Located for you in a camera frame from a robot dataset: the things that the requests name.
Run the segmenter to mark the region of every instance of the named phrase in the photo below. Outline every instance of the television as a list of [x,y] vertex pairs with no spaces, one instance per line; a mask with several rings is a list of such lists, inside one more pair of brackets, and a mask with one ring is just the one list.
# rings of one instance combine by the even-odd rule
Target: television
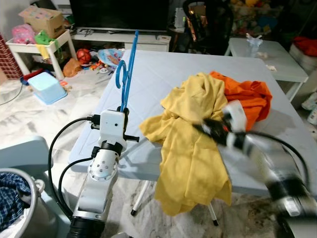
[[70,0],[75,26],[101,30],[166,31],[169,0]]

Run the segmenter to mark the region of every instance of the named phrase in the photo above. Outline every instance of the orange bag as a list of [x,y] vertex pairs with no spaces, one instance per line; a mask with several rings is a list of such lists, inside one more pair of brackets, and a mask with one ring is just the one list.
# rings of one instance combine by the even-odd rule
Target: orange bag
[[224,94],[227,100],[239,100],[247,116],[247,128],[250,130],[256,121],[264,120],[271,106],[272,95],[264,82],[244,81],[239,83],[218,72],[211,72],[214,78],[224,81]]
[[74,58],[71,58],[67,64],[65,64],[63,68],[63,74],[65,77],[73,77],[75,76],[79,71],[82,70],[80,66],[80,62],[75,60]]

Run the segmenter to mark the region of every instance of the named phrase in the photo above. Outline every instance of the black chair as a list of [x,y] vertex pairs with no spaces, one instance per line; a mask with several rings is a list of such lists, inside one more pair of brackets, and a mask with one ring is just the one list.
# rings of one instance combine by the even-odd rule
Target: black chair
[[[204,27],[201,16],[190,10],[190,4],[203,2],[206,7],[207,25]],[[233,25],[233,13],[222,0],[186,0],[183,9],[191,22],[194,32],[191,48],[211,55],[224,55]]]

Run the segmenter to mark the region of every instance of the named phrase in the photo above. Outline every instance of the yellow cloth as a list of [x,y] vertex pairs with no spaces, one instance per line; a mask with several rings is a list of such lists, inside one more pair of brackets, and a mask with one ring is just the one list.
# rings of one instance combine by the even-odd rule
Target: yellow cloth
[[208,205],[214,197],[231,204],[231,183],[216,143],[192,126],[203,118],[220,119],[226,104],[223,81],[199,73],[161,101],[162,115],[140,125],[150,141],[163,144],[155,199],[166,214]]
[[50,56],[49,56],[49,53],[47,51],[47,49],[45,48],[44,45],[39,45],[39,44],[36,44],[35,45],[36,48],[38,48],[41,56],[43,57],[44,60],[48,59]]

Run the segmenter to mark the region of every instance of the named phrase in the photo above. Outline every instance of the laundry basket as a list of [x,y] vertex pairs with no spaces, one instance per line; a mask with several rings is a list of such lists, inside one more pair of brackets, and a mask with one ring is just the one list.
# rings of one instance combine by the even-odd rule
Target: laundry basket
[[0,173],[12,173],[23,177],[28,182],[31,190],[29,213],[15,237],[55,238],[58,229],[56,216],[40,197],[33,179],[27,173],[18,169],[0,169]]

